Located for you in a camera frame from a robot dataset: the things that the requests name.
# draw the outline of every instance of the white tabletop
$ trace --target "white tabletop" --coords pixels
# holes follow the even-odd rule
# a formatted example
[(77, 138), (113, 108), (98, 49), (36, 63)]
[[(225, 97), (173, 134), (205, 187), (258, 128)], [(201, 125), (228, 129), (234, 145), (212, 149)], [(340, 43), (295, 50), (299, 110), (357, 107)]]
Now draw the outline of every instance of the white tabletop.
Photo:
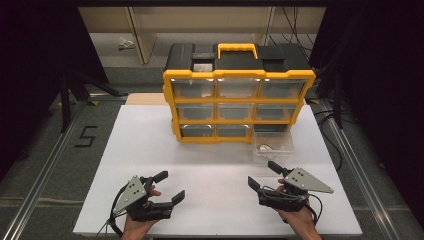
[[(323, 202), (317, 224), (320, 234), (360, 235), (361, 228), (340, 183), (309, 106), (304, 106), (292, 127), (295, 155), (277, 163), (302, 167), (334, 189), (315, 193)], [(281, 176), (267, 162), (253, 160), (250, 144), (179, 143), (171, 130), (168, 106), (121, 107), (74, 233), (95, 235), (106, 222), (119, 189), (134, 175), (154, 176), (167, 170), (169, 177), (156, 188), (162, 196), (153, 202), (169, 202), (181, 190), (185, 199), (171, 219), (150, 230), (152, 237), (282, 237), (294, 235), (271, 208), (258, 204), (248, 186), (251, 176), (261, 185), (277, 187)], [(311, 198), (319, 211), (319, 203)], [(117, 220), (123, 229), (124, 217)]]

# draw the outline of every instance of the wire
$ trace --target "wire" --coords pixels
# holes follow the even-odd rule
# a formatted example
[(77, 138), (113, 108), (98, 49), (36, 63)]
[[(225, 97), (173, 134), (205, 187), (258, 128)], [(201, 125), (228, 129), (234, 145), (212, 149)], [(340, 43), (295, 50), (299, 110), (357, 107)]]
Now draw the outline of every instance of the wire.
[(295, 7), (294, 8), (294, 16), (293, 16), (293, 18), (294, 18), (294, 23), (293, 23), (293, 25), (291, 24), (291, 21), (290, 21), (290, 19), (289, 19), (289, 17), (287, 16), (287, 13), (286, 13), (286, 10), (284, 9), (284, 7), (282, 7), (283, 8), (283, 12), (284, 12), (284, 16), (286, 17), (286, 19), (287, 19), (287, 22), (289, 23), (289, 26), (290, 26), (290, 29), (292, 30), (292, 36), (291, 36), (291, 38), (290, 38), (290, 43), (291, 43), (291, 41), (292, 41), (292, 38), (293, 38), (293, 35), (296, 37), (296, 40), (297, 40), (297, 44), (301, 47), (301, 49), (302, 49), (302, 52), (303, 52), (303, 54), (305, 55), (305, 58), (309, 61), (309, 57), (308, 57), (308, 55), (306, 54), (306, 52), (305, 52), (305, 49), (304, 49), (304, 47), (302, 46), (302, 43), (300, 42), (300, 40), (299, 40), (299, 38), (297, 37), (297, 29), (296, 29), (296, 25), (297, 25), (297, 13), (298, 13), (298, 7)]
[(311, 206), (309, 206), (307, 203), (305, 203), (305, 205), (303, 205), (306, 209), (308, 209), (311, 213), (312, 213), (312, 215), (314, 215), (314, 219), (313, 219), (313, 222), (314, 222), (314, 225), (317, 225), (317, 222), (318, 222), (318, 217), (317, 217), (317, 213), (314, 211), (314, 209), (312, 209), (311, 208)]
[(108, 224), (106, 224), (106, 229), (105, 229), (105, 239), (106, 239), (106, 237), (107, 237), (107, 226), (108, 226)]
[(322, 209), (324, 208), (324, 206), (322, 205), (322, 201), (321, 201), (321, 199), (319, 199), (319, 197), (317, 197), (316, 195), (313, 195), (313, 194), (309, 194), (309, 195), (316, 198), (319, 202), (320, 210), (319, 210), (318, 217), (317, 217), (317, 222), (318, 222), (319, 218), (321, 217)]
[(286, 38), (285, 36), (284, 36), (284, 34), (281, 34), (281, 36), (283, 36), (283, 38), (287, 41), (287, 42), (289, 42), (289, 43), (292, 43), (288, 38)]
[(314, 42), (312, 41), (312, 39), (309, 37), (309, 34), (306, 34), (306, 37), (308, 37), (309, 41), (312, 43), (312, 46), (314, 45)]
[(274, 39), (272, 39), (271, 35), (269, 35), (269, 38), (271, 39), (271, 41), (274, 43), (274, 45), (277, 45), (274, 41)]
[(103, 224), (102, 228), (100, 228), (99, 232), (97, 232), (96, 237), (94, 239), (96, 239), (99, 236), (100, 232), (103, 230), (105, 226), (107, 226), (107, 221), (105, 222), (105, 224)]

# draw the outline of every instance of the plastic drawer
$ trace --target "plastic drawer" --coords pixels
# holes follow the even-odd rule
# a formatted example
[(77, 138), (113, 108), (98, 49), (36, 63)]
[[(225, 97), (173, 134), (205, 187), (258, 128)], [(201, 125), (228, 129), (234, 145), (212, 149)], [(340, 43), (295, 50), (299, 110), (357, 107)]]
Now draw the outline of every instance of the plastic drawer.
[(257, 120), (290, 120), (296, 104), (258, 104), (256, 109)]
[(181, 124), (182, 137), (213, 137), (214, 126), (209, 124)]
[(254, 98), (259, 81), (255, 78), (218, 79), (218, 96), (225, 98)]
[(213, 104), (185, 104), (176, 105), (179, 119), (208, 120), (213, 118)]
[(175, 98), (214, 96), (214, 80), (211, 79), (173, 79), (171, 83)]
[(305, 85), (305, 79), (273, 79), (262, 83), (263, 98), (297, 98)]
[(219, 124), (218, 137), (247, 137), (251, 128), (250, 125)]
[(253, 112), (253, 103), (218, 103), (218, 118), (222, 120), (229, 119), (251, 119)]
[(255, 154), (257, 156), (275, 158), (294, 154), (293, 140), (290, 132), (256, 132)]

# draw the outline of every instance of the black cable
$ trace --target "black cable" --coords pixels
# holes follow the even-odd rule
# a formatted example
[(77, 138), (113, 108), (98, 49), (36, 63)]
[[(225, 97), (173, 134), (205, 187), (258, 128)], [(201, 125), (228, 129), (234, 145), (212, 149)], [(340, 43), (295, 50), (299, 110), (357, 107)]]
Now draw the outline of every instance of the black cable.
[(115, 218), (116, 218), (117, 216), (114, 216), (114, 214), (113, 214), (113, 209), (115, 209), (116, 203), (118, 202), (118, 199), (119, 199), (119, 197), (121, 196), (121, 194), (125, 191), (125, 189), (126, 189), (127, 185), (128, 185), (128, 184), (126, 184), (125, 186), (123, 186), (123, 187), (119, 190), (118, 194), (116, 194), (115, 200), (113, 200), (112, 208), (111, 208), (111, 210), (110, 210), (110, 216), (109, 216), (109, 219), (108, 219), (108, 221), (106, 222), (107, 224), (109, 224), (109, 225), (110, 225), (110, 227), (113, 229), (113, 231), (115, 231), (115, 232), (116, 232), (116, 234), (118, 234), (118, 235), (119, 235), (119, 237), (122, 237), (122, 234), (123, 234), (123, 233), (122, 233), (121, 229), (119, 229), (119, 227), (118, 227), (118, 226), (116, 226)]
[[(300, 42), (299, 38), (297, 37), (297, 30), (295, 30), (291, 24), (291, 21), (289, 19), (289, 17), (287, 16), (286, 10), (283, 8), (283, 12), (284, 12), (284, 16), (287, 19), (287, 22), (289, 23), (290, 29), (292, 30), (292, 37), (293, 34), (296, 37), (297, 40), (297, 44), (301, 47), (303, 54), (305, 55), (305, 58), (309, 61), (308, 55), (306, 54), (305, 50), (303, 49), (302, 43)], [(296, 24), (297, 22), (297, 11), (296, 11), (296, 7), (294, 8), (294, 24)]]
[(290, 41), (288, 38), (286, 38), (286, 37), (284, 36), (284, 34), (281, 34), (281, 36), (283, 36), (283, 38), (284, 38), (287, 42), (291, 43), (291, 41)]
[(305, 205), (304, 205), (311, 213), (312, 213), (312, 215), (314, 216), (314, 219), (313, 219), (313, 221), (314, 221), (314, 225), (317, 225), (317, 222), (318, 222), (318, 217), (317, 217), (317, 214), (316, 214), (316, 212), (314, 211), (314, 209), (312, 209), (311, 208), (311, 206), (309, 206), (307, 203), (305, 203)]
[(312, 43), (312, 46), (314, 46), (314, 42), (312, 41), (312, 39), (309, 37), (309, 34), (306, 34), (306, 37), (308, 37), (309, 41)]
[(97, 232), (96, 237), (94, 239), (96, 239), (99, 236), (100, 232), (103, 230), (105, 226), (107, 226), (107, 221), (105, 222), (105, 224), (103, 224), (102, 228), (100, 228), (100, 230)]
[(272, 39), (271, 35), (269, 35), (269, 38), (271, 39), (271, 41), (274, 43), (274, 45), (277, 45), (274, 41), (274, 39)]
[(318, 222), (319, 218), (321, 217), (321, 213), (322, 213), (322, 209), (323, 209), (322, 201), (316, 195), (313, 195), (313, 194), (309, 194), (309, 195), (312, 196), (312, 197), (314, 197), (314, 198), (316, 198), (319, 201), (320, 210), (319, 210), (318, 217), (317, 217), (317, 222)]

